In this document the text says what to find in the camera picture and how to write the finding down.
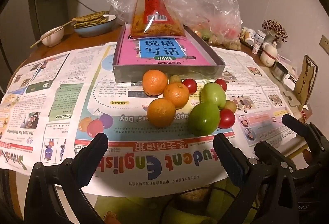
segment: newspaper photo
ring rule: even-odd
[[[187,130],[192,108],[209,80],[176,111],[175,120],[155,128],[146,116],[157,97],[141,82],[116,83],[116,43],[58,54],[23,66],[0,104],[0,167],[30,175],[36,162],[60,164],[74,158],[103,132],[108,150],[83,191],[95,195],[154,197],[222,180],[227,174],[213,149],[223,133],[247,157],[265,140],[278,147],[295,133],[282,124],[291,113],[278,87],[243,52],[213,48],[225,61],[226,99],[236,104],[229,129],[195,137]]]

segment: blue bowl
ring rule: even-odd
[[[81,37],[93,37],[109,32],[116,23],[115,15],[104,15],[107,18],[107,22],[96,24],[94,26],[74,28],[74,31],[78,33]]]

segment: orange balloon illustration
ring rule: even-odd
[[[87,127],[89,125],[89,123],[92,121],[92,118],[91,117],[85,117],[84,119],[82,119],[80,122],[79,122],[79,125],[78,125],[78,128],[80,131],[82,132],[86,132],[87,131]]]

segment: barcode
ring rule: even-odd
[[[167,21],[167,17],[164,15],[149,15],[147,16],[147,21]]]

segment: box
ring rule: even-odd
[[[157,69],[182,79],[217,79],[225,68],[224,61],[190,28],[185,37],[130,40],[130,26],[122,27],[113,58],[117,83],[142,81],[146,71]]]

